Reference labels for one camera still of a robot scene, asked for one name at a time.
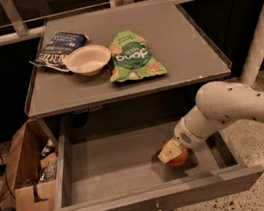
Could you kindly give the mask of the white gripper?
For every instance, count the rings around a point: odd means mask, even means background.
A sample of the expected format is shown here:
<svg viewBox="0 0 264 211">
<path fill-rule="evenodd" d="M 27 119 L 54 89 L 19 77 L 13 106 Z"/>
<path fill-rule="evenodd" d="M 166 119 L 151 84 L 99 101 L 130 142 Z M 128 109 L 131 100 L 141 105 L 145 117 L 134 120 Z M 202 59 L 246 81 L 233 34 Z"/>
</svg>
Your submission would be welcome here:
<svg viewBox="0 0 264 211">
<path fill-rule="evenodd" d="M 157 156 L 157 158 L 165 164 L 182 153 L 181 149 L 183 145 L 190 149 L 198 148 L 207 140 L 207 137 L 202 138 L 192 133 L 186 126 L 183 118 L 175 125 L 173 134 L 175 139 L 171 138 L 169 141 L 165 142 Z"/>
</svg>

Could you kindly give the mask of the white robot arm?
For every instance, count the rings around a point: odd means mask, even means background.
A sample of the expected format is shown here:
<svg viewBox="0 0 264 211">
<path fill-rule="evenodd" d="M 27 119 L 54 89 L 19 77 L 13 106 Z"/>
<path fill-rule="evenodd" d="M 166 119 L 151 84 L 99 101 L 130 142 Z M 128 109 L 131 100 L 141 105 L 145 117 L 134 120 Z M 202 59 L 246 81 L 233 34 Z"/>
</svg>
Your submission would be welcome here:
<svg viewBox="0 0 264 211">
<path fill-rule="evenodd" d="M 162 163 L 183 162 L 184 149 L 198 148 L 237 119 L 264 123 L 264 91 L 255 91 L 252 86 L 264 59 L 264 3 L 255 29 L 240 81 L 216 81 L 200 87 L 195 95 L 195 107 L 180 119 L 174 137 L 159 153 Z"/>
</svg>

